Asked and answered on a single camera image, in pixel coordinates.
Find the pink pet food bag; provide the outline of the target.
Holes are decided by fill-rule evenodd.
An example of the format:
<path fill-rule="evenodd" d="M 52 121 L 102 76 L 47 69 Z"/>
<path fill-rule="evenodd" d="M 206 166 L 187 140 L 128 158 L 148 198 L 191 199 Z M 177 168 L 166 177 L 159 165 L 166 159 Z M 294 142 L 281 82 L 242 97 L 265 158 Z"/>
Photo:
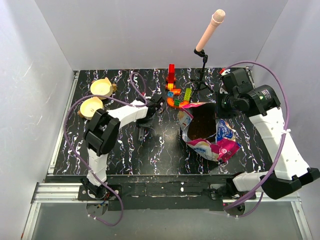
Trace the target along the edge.
<path fill-rule="evenodd" d="M 235 130 L 221 118 L 216 118 L 216 103 L 189 103 L 178 112 L 182 140 L 197 154 L 213 162 L 227 162 L 241 145 Z"/>

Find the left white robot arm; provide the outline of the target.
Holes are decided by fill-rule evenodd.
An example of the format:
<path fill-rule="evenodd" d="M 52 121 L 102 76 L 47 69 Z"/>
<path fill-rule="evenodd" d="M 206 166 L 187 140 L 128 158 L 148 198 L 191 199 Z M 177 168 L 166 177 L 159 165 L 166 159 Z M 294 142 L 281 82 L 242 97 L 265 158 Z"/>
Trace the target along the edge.
<path fill-rule="evenodd" d="M 135 122 L 139 132 L 138 139 L 142 140 L 145 129 L 151 127 L 155 113 L 165 103 L 160 95 L 154 95 L 146 101 L 147 104 L 142 107 L 140 105 L 145 102 L 140 97 L 117 109 L 98 109 L 90 120 L 84 134 L 90 170 L 81 183 L 91 198 L 101 200 L 107 194 L 106 187 L 100 181 L 107 181 L 108 155 L 118 140 L 120 129 Z"/>

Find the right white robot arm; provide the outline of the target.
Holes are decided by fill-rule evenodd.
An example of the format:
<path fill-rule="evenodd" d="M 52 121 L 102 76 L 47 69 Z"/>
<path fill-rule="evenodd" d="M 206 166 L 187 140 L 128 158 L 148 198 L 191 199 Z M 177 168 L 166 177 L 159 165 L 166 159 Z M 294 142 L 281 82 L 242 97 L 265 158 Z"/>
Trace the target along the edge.
<path fill-rule="evenodd" d="M 237 199 L 244 192 L 252 196 L 258 191 L 277 200 L 319 179 L 319 169 L 310 167 L 300 155 L 272 87 L 253 88 L 246 84 L 233 87 L 230 93 L 217 93 L 215 111 L 218 119 L 246 115 L 272 158 L 269 171 L 237 173 L 227 179 L 230 198 Z"/>

